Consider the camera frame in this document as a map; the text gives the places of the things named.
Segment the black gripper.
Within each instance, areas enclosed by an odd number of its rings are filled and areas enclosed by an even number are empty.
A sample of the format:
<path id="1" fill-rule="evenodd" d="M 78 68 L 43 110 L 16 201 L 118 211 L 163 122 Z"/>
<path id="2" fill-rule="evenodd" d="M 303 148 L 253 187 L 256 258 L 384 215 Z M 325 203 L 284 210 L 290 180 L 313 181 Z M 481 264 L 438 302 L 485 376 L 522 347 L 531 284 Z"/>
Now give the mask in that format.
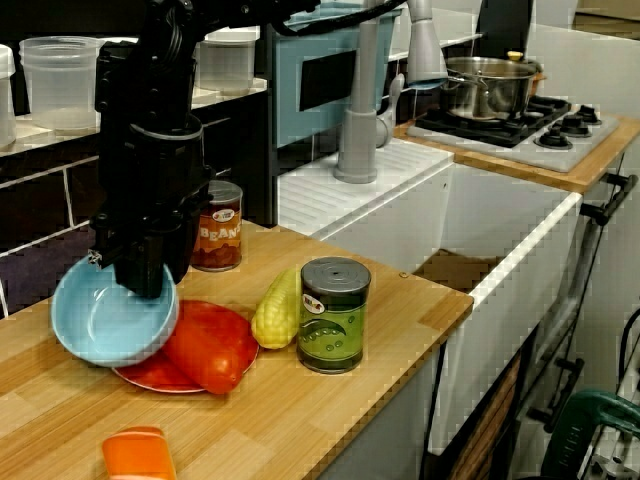
<path id="1" fill-rule="evenodd" d="M 177 128 L 101 119 L 98 179 L 106 197 L 91 218 L 89 261 L 114 264 L 116 282 L 138 296 L 161 294 L 162 243 L 173 281 L 187 273 L 212 178 L 203 136 L 196 117 Z"/>

